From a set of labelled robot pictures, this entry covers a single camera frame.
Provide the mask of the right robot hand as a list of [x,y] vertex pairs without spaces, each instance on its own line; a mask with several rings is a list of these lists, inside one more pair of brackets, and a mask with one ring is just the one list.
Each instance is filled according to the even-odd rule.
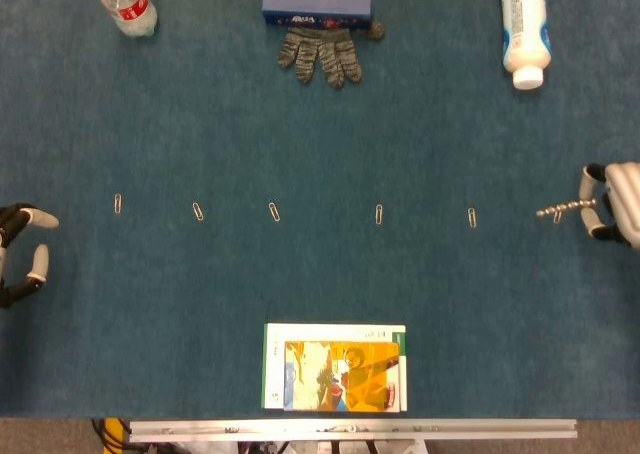
[[605,187],[602,201],[613,217],[611,225],[601,222],[592,207],[580,209],[588,235],[601,241],[615,241],[639,249],[639,163],[591,163],[583,167],[579,199],[592,199],[596,185]]

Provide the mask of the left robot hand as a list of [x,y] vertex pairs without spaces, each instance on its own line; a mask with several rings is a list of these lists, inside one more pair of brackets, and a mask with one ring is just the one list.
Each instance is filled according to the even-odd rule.
[[56,216],[34,205],[17,203],[1,208],[1,308],[9,309],[17,302],[35,294],[47,282],[49,271],[49,248],[39,244],[33,255],[31,270],[18,284],[7,286],[4,271],[8,249],[16,237],[28,226],[56,229],[60,223]]

